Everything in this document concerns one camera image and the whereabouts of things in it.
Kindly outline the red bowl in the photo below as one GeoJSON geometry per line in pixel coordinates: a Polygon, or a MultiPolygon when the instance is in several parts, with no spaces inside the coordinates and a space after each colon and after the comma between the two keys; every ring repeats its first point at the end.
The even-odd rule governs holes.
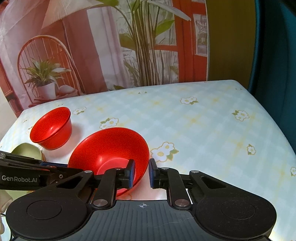
{"type": "Polygon", "coordinates": [[[32,142],[46,150],[62,147],[72,134],[71,111],[67,107],[55,108],[43,115],[30,132],[32,142]]]}
{"type": "Polygon", "coordinates": [[[114,127],[95,132],[79,143],[70,156],[68,167],[100,175],[111,168],[125,168],[130,159],[135,163],[135,186],[148,167],[149,147],[136,131],[114,127]]]}

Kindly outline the floral plaid tablecloth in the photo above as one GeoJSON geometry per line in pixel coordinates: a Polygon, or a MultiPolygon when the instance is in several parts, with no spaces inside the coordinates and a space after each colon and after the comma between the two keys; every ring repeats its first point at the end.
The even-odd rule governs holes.
{"type": "Polygon", "coordinates": [[[272,240],[295,240],[295,153],[278,125],[237,81],[177,83],[66,98],[21,113],[1,140],[10,152],[30,142],[37,120],[71,111],[73,133],[49,162],[67,163],[96,131],[125,127],[146,140],[160,167],[200,170],[269,200],[277,212],[272,240]]]}

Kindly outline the printed room backdrop curtain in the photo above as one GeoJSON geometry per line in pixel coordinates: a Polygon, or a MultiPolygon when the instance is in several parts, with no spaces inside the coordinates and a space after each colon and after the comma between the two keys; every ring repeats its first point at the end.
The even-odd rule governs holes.
{"type": "Polygon", "coordinates": [[[1,1],[1,90],[38,104],[208,78],[205,1],[1,1]]]}

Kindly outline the teal fabric curtain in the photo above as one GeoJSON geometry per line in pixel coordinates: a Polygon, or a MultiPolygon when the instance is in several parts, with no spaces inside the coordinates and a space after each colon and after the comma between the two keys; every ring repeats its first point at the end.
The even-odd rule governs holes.
{"type": "Polygon", "coordinates": [[[249,92],[295,148],[295,1],[255,1],[249,92]]]}

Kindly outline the far green square plate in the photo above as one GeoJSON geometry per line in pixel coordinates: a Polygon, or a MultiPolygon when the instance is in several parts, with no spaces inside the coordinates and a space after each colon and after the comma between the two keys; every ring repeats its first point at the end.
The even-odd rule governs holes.
{"type": "Polygon", "coordinates": [[[25,156],[25,157],[38,159],[43,162],[46,161],[46,158],[45,158],[44,154],[42,153],[42,151],[38,147],[36,147],[32,144],[29,144],[29,143],[19,144],[17,147],[15,147],[12,150],[11,153],[16,154],[16,155],[21,155],[21,156],[25,156]]]}

